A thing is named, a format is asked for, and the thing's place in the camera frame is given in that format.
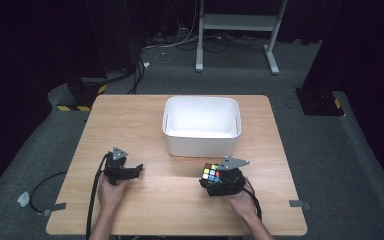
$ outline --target yellow and black tape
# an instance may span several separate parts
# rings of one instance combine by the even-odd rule
[[[102,85],[97,90],[96,96],[103,94],[106,89],[107,89],[107,85]],[[92,103],[90,104],[90,106],[87,106],[87,105],[76,105],[75,103],[72,104],[72,105],[59,104],[59,105],[57,105],[57,109],[60,110],[60,111],[65,111],[65,112],[69,112],[69,111],[88,112],[88,111],[92,110]]]
[[[102,87],[100,87],[98,90],[98,95],[103,94],[105,92],[105,89],[107,89],[107,85],[103,85]]]
[[[335,106],[337,109],[341,109],[341,103],[339,102],[338,99],[335,99]]]
[[[89,106],[84,106],[84,105],[72,105],[72,106],[67,106],[67,105],[59,105],[57,106],[58,110],[60,111],[82,111],[82,112],[87,112],[90,111],[92,108]]]

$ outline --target white container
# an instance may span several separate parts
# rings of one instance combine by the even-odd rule
[[[162,128],[173,156],[231,156],[241,134],[239,105],[231,98],[172,97],[166,102]]]

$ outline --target stand leg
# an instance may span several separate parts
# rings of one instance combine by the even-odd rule
[[[204,0],[201,0],[199,10],[199,33],[198,33],[198,46],[196,48],[196,71],[202,72],[204,70],[204,51],[202,48],[203,34],[204,34]]]
[[[279,13],[277,14],[276,22],[274,24],[273,32],[270,36],[269,45],[264,45],[264,52],[266,53],[267,60],[270,65],[270,70],[273,75],[279,74],[279,68],[277,67],[276,60],[274,59],[274,56],[273,56],[273,46],[274,46],[274,43],[276,42],[276,37],[279,32],[280,24],[282,23],[283,13],[285,12],[287,3],[288,3],[288,0],[282,1]]]

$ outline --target metal stand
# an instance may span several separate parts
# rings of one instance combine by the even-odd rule
[[[233,15],[233,14],[204,14],[204,0],[201,0],[199,10],[199,35],[196,52],[196,71],[204,70],[203,52],[203,32],[204,29],[219,30],[248,30],[248,31],[267,31],[272,32],[270,42],[264,45],[264,53],[270,65],[273,75],[279,74],[276,60],[273,56],[273,46],[282,23],[283,13],[285,12],[288,0],[282,0],[279,12],[276,16],[257,16],[257,15]]]

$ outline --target gray carpet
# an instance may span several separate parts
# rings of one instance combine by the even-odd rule
[[[305,116],[294,93],[301,87],[320,44],[276,43],[280,75],[270,73],[261,46],[229,47],[204,53],[204,71],[195,72],[195,51],[178,48],[143,50],[150,65],[138,94],[263,94],[272,104],[308,233],[276,239],[384,239],[384,172],[356,122],[346,95],[335,92],[346,116]],[[206,43],[216,51],[223,46]],[[125,94],[133,77],[108,84],[105,94]],[[49,93],[52,105],[65,86]],[[50,236],[48,217],[16,202],[46,177],[66,171],[88,119],[88,112],[54,110],[26,141],[0,179],[0,239],[84,239]],[[51,206],[63,175],[41,186],[34,203]]]

